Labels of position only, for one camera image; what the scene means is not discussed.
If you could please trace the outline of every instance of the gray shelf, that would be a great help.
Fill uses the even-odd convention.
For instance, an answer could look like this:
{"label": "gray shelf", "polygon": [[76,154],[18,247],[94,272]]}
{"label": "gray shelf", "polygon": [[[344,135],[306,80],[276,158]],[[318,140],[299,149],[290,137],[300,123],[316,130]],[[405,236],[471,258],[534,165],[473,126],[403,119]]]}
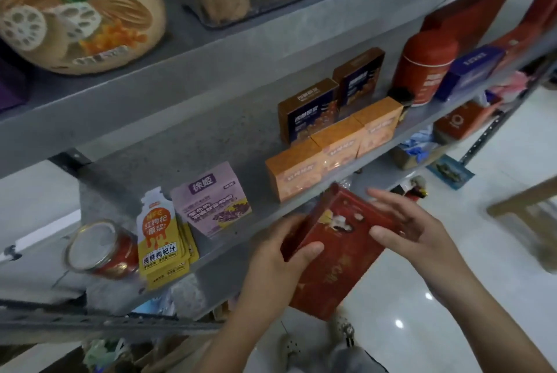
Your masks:
{"label": "gray shelf", "polygon": [[[233,259],[232,248],[249,241],[275,220],[316,197],[333,181],[341,180],[366,165],[366,172],[369,172],[366,183],[370,187],[388,188],[396,184],[407,173],[399,171],[380,156],[555,46],[557,29],[478,87],[463,90],[446,103],[434,100],[423,107],[410,109],[404,122],[396,129],[393,140],[338,168],[321,183],[283,203],[279,203],[271,191],[264,161],[284,149],[279,139],[276,104],[291,91],[270,87],[257,95],[242,96],[213,109],[210,115],[189,119],[83,168],[80,171],[82,220],[92,222],[109,218],[135,231],[135,217],[141,210],[139,202],[147,190],[161,186],[168,193],[173,187],[227,160],[240,180],[253,213],[224,229],[212,240],[195,231],[200,259],[191,266],[191,270],[204,269],[225,253]],[[204,276],[207,281],[205,287],[218,283],[220,274],[216,270],[211,272],[215,276]],[[141,288],[138,283],[135,288],[126,288],[124,292],[119,283],[108,282],[102,294],[94,298],[94,301],[102,302],[102,306],[90,300],[90,307],[125,314],[157,295],[156,292],[140,293]],[[89,295],[95,292],[94,288],[88,290]]]}
{"label": "gray shelf", "polygon": [[[208,30],[175,0],[166,2],[167,35],[129,66],[79,78],[38,70],[31,101],[0,113],[0,178],[189,99],[193,112],[206,110],[276,80],[279,71],[288,75],[343,50],[331,46],[332,38],[373,20],[370,32],[379,34],[433,6],[421,0],[303,0]],[[304,51],[301,61],[276,69],[278,61]]]}

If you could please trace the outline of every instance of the left hand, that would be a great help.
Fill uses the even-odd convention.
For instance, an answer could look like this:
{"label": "left hand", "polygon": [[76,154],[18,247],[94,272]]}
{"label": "left hand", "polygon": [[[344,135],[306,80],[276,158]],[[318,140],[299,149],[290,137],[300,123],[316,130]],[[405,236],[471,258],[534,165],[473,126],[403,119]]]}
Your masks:
{"label": "left hand", "polygon": [[254,253],[244,280],[236,312],[245,313],[250,322],[267,328],[290,304],[300,276],[323,251],[324,244],[310,243],[288,261],[280,251],[284,238],[296,230],[304,215],[291,215],[271,227],[270,237]]}

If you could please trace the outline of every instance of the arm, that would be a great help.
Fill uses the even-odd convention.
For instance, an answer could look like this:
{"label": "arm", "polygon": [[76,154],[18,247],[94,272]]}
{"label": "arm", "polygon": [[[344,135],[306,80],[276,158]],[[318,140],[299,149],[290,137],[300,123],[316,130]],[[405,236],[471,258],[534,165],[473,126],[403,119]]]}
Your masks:
{"label": "arm", "polygon": [[241,373],[247,359],[265,331],[290,303],[298,280],[306,267],[322,251],[323,243],[311,243],[288,262],[280,247],[303,215],[284,218],[271,228],[249,263],[236,309],[219,331],[194,373]]}
{"label": "arm", "polygon": [[370,235],[414,266],[457,321],[484,373],[555,373],[472,273],[441,222],[405,197],[380,190],[368,194],[404,225],[399,234],[373,227]]}

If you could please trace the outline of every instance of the white tiled floor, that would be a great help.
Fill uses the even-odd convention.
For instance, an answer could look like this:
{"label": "white tiled floor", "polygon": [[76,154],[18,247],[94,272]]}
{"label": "white tiled floor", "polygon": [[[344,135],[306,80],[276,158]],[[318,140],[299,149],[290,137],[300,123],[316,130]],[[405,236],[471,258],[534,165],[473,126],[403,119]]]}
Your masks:
{"label": "white tiled floor", "polygon": [[[430,195],[422,207],[444,222],[484,285],[557,366],[557,277],[484,213],[489,203],[557,173],[555,135],[557,92],[539,89],[471,161],[468,168],[476,176],[461,190],[423,173]],[[462,156],[475,138],[451,156]],[[383,253],[344,302],[357,340],[391,372],[479,372],[456,322],[437,301],[426,298],[427,292],[405,260]],[[280,372],[282,327],[309,348],[328,342],[323,322],[290,308],[281,320],[264,336],[246,372]],[[396,327],[396,320],[403,328]]]}

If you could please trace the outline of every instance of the red box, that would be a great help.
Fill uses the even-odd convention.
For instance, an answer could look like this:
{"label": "red box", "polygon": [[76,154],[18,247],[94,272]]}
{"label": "red box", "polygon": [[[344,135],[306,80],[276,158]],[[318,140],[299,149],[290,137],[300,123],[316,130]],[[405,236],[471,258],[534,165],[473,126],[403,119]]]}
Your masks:
{"label": "red box", "polygon": [[491,46],[498,47],[505,51],[505,56],[499,62],[495,70],[504,68],[517,59],[540,35],[541,28],[538,25],[524,23],[520,24],[514,30],[511,30],[503,37],[491,42]]}
{"label": "red box", "polygon": [[397,232],[401,229],[370,203],[333,183],[300,228],[282,244],[285,260],[309,243],[325,245],[303,272],[290,306],[328,320],[384,250],[369,235],[374,225]]}
{"label": "red box", "polygon": [[469,53],[489,30],[506,0],[456,0],[429,14],[421,31],[443,30],[460,44],[459,55]]}
{"label": "red box", "polygon": [[538,25],[547,32],[557,24],[557,0],[534,0],[520,22]]}
{"label": "red box", "polygon": [[484,108],[470,100],[457,107],[449,115],[436,121],[434,123],[435,129],[457,140],[466,138],[480,128],[502,103],[503,99],[495,97],[494,102],[487,108]]}

